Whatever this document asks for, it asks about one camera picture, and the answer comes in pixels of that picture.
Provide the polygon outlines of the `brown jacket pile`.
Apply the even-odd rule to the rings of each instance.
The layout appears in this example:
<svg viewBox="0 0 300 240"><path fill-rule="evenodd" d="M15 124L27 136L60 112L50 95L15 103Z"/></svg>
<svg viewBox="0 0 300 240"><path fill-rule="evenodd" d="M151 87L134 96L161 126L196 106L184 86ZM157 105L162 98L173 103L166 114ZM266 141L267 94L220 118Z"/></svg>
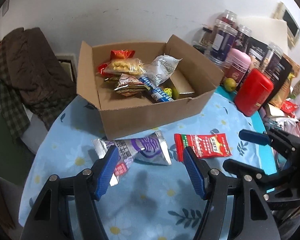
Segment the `brown jacket pile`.
<svg viewBox="0 0 300 240"><path fill-rule="evenodd" d="M63 69L40 28L18 28L1 44L12 87L21 103L50 129L75 98L76 85Z"/></svg>

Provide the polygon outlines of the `black foil pouch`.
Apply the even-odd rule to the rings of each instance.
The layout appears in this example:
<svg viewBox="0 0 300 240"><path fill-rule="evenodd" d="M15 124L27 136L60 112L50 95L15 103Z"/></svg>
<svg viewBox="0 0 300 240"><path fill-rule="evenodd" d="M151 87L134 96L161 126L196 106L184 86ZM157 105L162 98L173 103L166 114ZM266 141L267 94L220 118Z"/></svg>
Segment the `black foil pouch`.
<svg viewBox="0 0 300 240"><path fill-rule="evenodd" d="M273 42L265 44L253 37L250 38L246 53L251 58L249 69L245 73L242 83L250 72L256 68L273 83L274 89L264 102L269 103L285 83L292 71L292 65L284 58L282 49Z"/></svg>

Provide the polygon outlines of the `red plastic canister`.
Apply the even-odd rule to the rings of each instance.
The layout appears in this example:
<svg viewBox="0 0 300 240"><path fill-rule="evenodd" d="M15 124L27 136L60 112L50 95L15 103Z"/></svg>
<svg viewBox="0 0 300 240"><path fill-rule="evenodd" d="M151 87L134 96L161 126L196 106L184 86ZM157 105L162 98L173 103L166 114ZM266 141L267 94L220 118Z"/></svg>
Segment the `red plastic canister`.
<svg viewBox="0 0 300 240"><path fill-rule="evenodd" d="M252 116L268 98L274 85L258 69L253 69L234 98L237 109L245 116Z"/></svg>

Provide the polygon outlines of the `purple silver snack packet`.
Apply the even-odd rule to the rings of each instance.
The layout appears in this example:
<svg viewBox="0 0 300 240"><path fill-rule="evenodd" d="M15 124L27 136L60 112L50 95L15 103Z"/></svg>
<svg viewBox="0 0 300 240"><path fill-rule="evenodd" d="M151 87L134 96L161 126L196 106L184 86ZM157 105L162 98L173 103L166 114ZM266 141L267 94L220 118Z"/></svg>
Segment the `purple silver snack packet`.
<svg viewBox="0 0 300 240"><path fill-rule="evenodd" d="M111 146L119 150L119 161L110 179L110 186L115 186L137 160L154 165L170 166L172 164L167 142L161 131L133 139L106 140L97 138L92 141L95 151L102 159Z"/></svg>

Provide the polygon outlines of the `red content tall jar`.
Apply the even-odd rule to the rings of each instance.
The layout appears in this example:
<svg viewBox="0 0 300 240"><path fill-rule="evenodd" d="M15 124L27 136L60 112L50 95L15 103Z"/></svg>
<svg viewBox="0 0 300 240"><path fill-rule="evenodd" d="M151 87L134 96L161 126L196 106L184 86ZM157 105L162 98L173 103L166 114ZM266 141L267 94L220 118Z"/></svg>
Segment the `red content tall jar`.
<svg viewBox="0 0 300 240"><path fill-rule="evenodd" d="M232 28L237 28L237 14L231 10L226 9L222 14L218 16L218 19L227 23Z"/></svg>

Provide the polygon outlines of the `wall intercom panel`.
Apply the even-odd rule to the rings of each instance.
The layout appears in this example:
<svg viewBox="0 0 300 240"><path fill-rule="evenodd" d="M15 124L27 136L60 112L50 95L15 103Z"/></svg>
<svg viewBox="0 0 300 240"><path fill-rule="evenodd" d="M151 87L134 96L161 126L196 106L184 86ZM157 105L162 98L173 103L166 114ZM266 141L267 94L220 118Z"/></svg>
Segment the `wall intercom panel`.
<svg viewBox="0 0 300 240"><path fill-rule="evenodd" d="M278 3L272 18L286 22L288 46L290 49L294 48L299 41L300 27L294 17L291 15L290 11L282 2Z"/></svg>

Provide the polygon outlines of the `brown gold snack wrappers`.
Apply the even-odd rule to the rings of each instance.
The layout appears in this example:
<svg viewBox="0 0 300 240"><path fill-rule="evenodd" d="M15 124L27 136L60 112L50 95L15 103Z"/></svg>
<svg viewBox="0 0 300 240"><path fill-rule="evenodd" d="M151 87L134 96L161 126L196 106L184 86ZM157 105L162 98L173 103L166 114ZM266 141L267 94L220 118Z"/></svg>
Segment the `brown gold snack wrappers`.
<svg viewBox="0 0 300 240"><path fill-rule="evenodd" d="M126 97L143 92L149 92L150 90L149 86L138 80L135 76L127 74L107 77L104 81L111 84L117 94L121 94Z"/></svg>

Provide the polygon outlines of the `gold rectangular box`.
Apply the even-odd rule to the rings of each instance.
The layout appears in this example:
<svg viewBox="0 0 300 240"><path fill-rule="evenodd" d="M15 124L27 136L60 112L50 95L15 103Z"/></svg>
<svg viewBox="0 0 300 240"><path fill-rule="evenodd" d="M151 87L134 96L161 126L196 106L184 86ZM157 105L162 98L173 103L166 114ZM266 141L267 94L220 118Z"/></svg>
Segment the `gold rectangular box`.
<svg viewBox="0 0 300 240"><path fill-rule="evenodd" d="M194 97L195 91L183 76L182 72L176 69L169 78L169 86L172 89L172 98L174 100Z"/></svg>

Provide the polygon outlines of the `large red snack packet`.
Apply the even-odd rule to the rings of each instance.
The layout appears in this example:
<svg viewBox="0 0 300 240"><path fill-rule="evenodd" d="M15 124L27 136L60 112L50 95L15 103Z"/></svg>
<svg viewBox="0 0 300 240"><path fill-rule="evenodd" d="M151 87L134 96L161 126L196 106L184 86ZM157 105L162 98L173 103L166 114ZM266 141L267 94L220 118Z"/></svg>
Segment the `large red snack packet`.
<svg viewBox="0 0 300 240"><path fill-rule="evenodd" d="M112 77L115 76L111 73L106 73L104 70L113 60L121 60L121 59L130 59L134 56L134 50L112 50L110 52L110 61L107 63L103 63L97 67L97 73L103 77Z"/></svg>

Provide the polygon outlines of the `pink bottle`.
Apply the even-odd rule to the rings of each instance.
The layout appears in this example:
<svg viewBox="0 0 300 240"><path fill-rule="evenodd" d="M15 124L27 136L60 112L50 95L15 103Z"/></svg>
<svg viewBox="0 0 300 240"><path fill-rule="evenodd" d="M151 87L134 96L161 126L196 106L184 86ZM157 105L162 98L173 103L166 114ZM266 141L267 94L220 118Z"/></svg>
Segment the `pink bottle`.
<svg viewBox="0 0 300 240"><path fill-rule="evenodd" d="M229 69L226 72L225 77L234 79L236 85L238 85L251 64L251 58L245 52L231 48L226 63L228 64Z"/></svg>

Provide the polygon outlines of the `purple label clear jar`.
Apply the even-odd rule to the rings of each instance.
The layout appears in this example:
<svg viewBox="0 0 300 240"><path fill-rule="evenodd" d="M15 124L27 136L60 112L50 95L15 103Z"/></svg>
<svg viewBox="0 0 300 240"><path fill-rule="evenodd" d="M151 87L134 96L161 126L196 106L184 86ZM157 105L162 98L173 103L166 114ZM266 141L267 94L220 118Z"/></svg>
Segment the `purple label clear jar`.
<svg viewBox="0 0 300 240"><path fill-rule="evenodd" d="M213 41L210 55L218 61L224 62L234 44L238 31L225 22L217 24L217 33Z"/></svg>

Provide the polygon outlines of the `white foam board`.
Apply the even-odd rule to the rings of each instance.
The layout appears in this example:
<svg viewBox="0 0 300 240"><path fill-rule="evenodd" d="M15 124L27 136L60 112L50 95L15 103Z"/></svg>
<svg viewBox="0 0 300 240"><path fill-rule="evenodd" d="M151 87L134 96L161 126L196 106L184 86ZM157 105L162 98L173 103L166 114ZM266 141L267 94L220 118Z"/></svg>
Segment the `white foam board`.
<svg viewBox="0 0 300 240"><path fill-rule="evenodd" d="M288 50L287 24L264 16L238 16L239 24L245 25L252 31L252 37L265 44L274 42L284 53Z"/></svg>

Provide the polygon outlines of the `yellow waffle snack packet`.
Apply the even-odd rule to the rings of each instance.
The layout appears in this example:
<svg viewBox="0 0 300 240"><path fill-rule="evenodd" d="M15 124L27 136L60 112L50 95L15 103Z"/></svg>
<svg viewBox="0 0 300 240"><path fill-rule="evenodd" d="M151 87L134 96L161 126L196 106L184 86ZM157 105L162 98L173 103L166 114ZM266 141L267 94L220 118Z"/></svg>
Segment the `yellow waffle snack packet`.
<svg viewBox="0 0 300 240"><path fill-rule="evenodd" d="M143 63L138 58L130 59L113 59L104 69L105 73L108 74L128 74L139 76L144 74L146 71L144 69Z"/></svg>

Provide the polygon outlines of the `blue tablet tube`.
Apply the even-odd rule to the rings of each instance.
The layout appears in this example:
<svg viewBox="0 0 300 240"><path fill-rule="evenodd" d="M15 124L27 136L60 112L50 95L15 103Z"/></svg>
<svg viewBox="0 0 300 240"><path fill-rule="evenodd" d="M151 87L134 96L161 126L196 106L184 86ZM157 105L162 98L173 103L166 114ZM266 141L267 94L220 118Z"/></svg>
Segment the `blue tablet tube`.
<svg viewBox="0 0 300 240"><path fill-rule="evenodd" d="M156 102L173 101L173 99L169 95L167 95L161 88L153 86L151 81L147 77L140 77L139 81L141 81L149 88L148 93Z"/></svg>

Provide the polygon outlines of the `white patterned snack bag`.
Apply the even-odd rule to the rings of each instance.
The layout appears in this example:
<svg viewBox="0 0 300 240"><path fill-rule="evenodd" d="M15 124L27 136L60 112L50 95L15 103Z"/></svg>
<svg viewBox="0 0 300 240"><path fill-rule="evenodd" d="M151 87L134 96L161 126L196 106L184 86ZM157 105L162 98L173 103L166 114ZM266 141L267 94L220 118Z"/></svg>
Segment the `white patterned snack bag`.
<svg viewBox="0 0 300 240"><path fill-rule="evenodd" d="M176 70L181 59L176 59L170 55L157 56L145 69L147 77L152 85L158 87L168 80Z"/></svg>

